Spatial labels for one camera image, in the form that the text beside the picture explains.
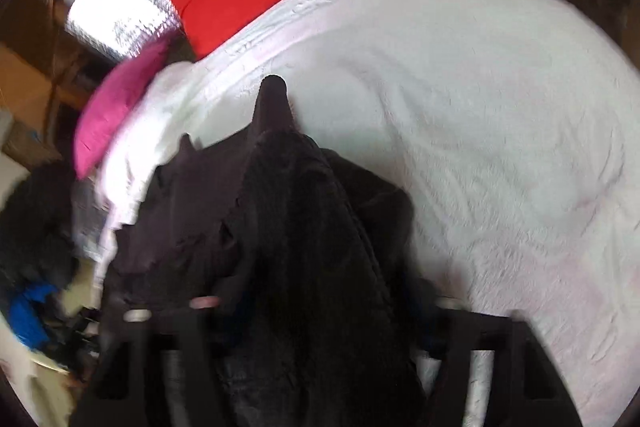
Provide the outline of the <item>black jacket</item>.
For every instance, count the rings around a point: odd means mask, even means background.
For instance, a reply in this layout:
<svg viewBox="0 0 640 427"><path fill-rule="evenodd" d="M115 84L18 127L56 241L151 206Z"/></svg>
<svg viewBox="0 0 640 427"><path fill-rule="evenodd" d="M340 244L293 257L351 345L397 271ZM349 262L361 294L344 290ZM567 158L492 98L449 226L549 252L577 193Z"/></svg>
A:
<svg viewBox="0 0 640 427"><path fill-rule="evenodd" d="M103 351L129 309L215 296L233 426L423 426L414 322L430 292L408 270L411 221L406 193L299 132L267 77L250 123L201 150L183 139L117 233Z"/></svg>

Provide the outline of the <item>dark clothes pile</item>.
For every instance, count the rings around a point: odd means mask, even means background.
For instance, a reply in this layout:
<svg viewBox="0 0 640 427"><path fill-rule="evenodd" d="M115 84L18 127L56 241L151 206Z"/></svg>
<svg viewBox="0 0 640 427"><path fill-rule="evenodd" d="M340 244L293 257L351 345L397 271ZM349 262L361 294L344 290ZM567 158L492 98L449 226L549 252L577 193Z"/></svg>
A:
<svg viewBox="0 0 640 427"><path fill-rule="evenodd" d="M72 237L75 171L46 162L14 185L1 209L1 311L27 287L66 287L77 271Z"/></svg>

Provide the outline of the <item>blue garment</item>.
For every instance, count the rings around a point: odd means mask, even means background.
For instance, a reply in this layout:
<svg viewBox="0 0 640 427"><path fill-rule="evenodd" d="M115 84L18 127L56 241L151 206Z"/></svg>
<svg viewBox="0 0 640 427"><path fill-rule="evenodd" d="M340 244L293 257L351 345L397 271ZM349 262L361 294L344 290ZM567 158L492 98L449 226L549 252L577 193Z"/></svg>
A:
<svg viewBox="0 0 640 427"><path fill-rule="evenodd" d="M29 350L40 350L50 340L35 305L44 305L47 298L57 291L58 288L50 283L38 283L26 287L11 301L8 324L17 339Z"/></svg>

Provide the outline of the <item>white bed blanket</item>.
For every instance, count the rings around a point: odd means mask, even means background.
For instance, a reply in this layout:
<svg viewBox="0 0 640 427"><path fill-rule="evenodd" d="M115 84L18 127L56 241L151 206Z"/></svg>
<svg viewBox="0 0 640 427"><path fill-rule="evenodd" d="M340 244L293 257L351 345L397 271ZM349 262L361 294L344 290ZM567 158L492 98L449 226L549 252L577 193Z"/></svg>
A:
<svg viewBox="0 0 640 427"><path fill-rule="evenodd" d="M283 0L165 69L99 174L111 230L190 135L213 144L282 77L299 128L411 197L423 273L523 311L582 421L639 386L639 74L563 0Z"/></svg>

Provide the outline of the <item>pink pillow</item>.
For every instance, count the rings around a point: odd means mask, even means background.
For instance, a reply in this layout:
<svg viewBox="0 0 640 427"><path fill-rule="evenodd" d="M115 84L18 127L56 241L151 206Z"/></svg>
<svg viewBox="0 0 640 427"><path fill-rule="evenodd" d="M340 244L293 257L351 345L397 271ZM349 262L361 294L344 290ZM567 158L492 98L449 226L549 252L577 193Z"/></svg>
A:
<svg viewBox="0 0 640 427"><path fill-rule="evenodd" d="M78 180L87 178L102 160L116 132L163 68L168 49L168 37L147 44L137 56L117 64L90 96L74 136Z"/></svg>

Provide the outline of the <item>brown cardboard box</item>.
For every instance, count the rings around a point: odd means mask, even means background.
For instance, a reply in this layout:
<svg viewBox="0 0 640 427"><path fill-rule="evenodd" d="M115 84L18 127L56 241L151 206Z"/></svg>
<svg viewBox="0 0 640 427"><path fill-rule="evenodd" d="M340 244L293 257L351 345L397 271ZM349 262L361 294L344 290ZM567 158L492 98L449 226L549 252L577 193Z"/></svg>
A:
<svg viewBox="0 0 640 427"><path fill-rule="evenodd" d="M1 107L48 133L58 106L81 110L88 102L75 82L87 58L42 0L10 0L1 12Z"/></svg>

